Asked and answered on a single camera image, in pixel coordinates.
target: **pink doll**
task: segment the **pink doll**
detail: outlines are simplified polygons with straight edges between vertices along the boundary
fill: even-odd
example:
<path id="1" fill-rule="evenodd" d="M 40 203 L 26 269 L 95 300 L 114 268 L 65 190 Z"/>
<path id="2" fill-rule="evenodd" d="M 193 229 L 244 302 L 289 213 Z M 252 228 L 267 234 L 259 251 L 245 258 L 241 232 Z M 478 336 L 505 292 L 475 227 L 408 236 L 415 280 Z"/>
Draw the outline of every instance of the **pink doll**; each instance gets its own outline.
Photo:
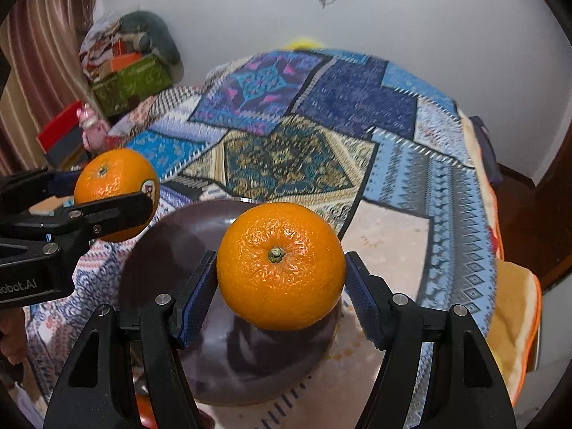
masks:
<path id="1" fill-rule="evenodd" d="M 93 154 L 105 151 L 105 138 L 109 132 L 109 124 L 100 118 L 89 103 L 76 111 L 79 127 L 84 130 L 84 148 Z"/>

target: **white wall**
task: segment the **white wall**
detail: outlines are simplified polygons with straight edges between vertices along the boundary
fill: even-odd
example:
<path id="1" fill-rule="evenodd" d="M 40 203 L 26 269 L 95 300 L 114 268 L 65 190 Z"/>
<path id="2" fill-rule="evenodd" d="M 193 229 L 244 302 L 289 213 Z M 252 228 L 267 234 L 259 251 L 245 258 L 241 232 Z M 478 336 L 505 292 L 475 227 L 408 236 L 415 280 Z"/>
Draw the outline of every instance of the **white wall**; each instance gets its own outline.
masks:
<path id="1" fill-rule="evenodd" d="M 528 373 L 514 413 L 524 427 L 556 388 L 572 359 L 572 276 L 542 298 L 538 370 Z"/>
<path id="2" fill-rule="evenodd" d="M 310 36 L 433 83 L 486 121 L 499 162 L 536 179 L 570 121 L 572 47 L 543 0 L 337 0 L 324 9 L 318 0 L 100 0 L 97 12 L 137 4 L 171 28 L 185 83 Z"/>
<path id="3" fill-rule="evenodd" d="M 542 159 L 540 166 L 532 175 L 532 180 L 535 184 L 538 184 L 544 174 L 547 172 L 548 168 L 552 164 L 552 160 L 556 157 L 556 153 L 560 149 L 562 142 L 564 141 L 564 137 L 566 136 L 566 132 L 570 127 L 570 118 L 572 118 L 572 94 L 570 95 L 570 101 L 568 102 L 568 108 L 564 112 L 564 117 L 558 126 L 558 130 L 556 131 L 556 135 L 554 136 L 554 140 L 548 149 L 546 155 L 544 155 L 544 159 Z"/>

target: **dark purple bowl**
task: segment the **dark purple bowl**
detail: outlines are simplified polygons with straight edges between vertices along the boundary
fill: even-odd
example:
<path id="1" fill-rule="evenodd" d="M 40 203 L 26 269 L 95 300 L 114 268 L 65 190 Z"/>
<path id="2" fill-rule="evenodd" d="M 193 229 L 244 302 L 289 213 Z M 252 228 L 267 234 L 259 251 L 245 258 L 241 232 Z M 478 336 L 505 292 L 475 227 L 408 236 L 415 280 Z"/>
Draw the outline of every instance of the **dark purple bowl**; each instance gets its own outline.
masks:
<path id="1" fill-rule="evenodd" d="M 191 204 L 151 227 L 125 263 L 121 309 L 176 292 L 206 250 L 217 250 L 228 226 L 257 203 L 221 199 Z M 217 290 L 198 340 L 179 352 L 194 397 L 214 405 L 266 401 L 299 384 L 330 347 L 339 305 L 301 331 L 264 331 L 228 308 Z"/>

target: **printed logo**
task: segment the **printed logo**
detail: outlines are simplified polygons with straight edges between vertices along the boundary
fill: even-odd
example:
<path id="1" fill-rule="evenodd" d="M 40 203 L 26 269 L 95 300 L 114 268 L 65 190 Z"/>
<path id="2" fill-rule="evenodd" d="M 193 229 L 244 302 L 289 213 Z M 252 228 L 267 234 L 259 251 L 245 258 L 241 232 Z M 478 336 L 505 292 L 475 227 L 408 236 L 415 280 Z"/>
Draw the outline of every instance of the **printed logo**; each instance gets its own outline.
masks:
<path id="1" fill-rule="evenodd" d="M 36 285 L 35 279 L 28 279 L 26 281 L 26 285 L 23 283 L 5 283 L 4 285 L 0 286 L 0 294 L 13 294 L 14 292 L 21 292 L 27 291 L 28 289 L 37 289 L 38 285 Z"/>

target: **pillow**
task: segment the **pillow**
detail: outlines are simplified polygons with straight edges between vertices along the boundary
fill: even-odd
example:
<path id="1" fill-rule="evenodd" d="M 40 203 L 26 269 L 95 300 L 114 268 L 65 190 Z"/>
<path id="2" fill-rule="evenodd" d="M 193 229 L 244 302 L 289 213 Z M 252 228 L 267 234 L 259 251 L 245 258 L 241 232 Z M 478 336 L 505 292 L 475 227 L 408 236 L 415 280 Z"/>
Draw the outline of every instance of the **pillow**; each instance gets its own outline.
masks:
<path id="1" fill-rule="evenodd" d="M 181 55 L 169 33 L 169 29 L 156 14 L 149 11 L 134 11 L 121 18 L 119 31 L 122 35 L 145 34 L 149 38 L 151 51 L 165 64 L 176 65 Z"/>

